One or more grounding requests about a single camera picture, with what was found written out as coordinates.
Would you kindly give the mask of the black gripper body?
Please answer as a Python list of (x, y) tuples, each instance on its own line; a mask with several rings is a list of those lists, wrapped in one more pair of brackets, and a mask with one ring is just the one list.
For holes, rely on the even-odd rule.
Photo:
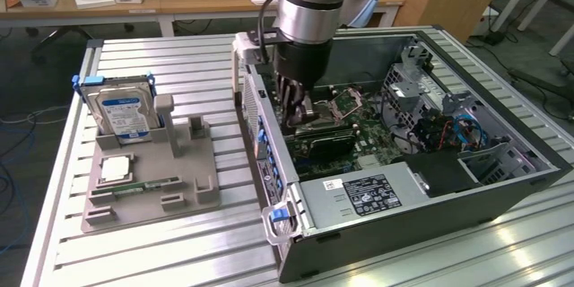
[(275, 46), (273, 67), (281, 77), (301, 84), (311, 91), (324, 76), (332, 41), (321, 44), (284, 42)]

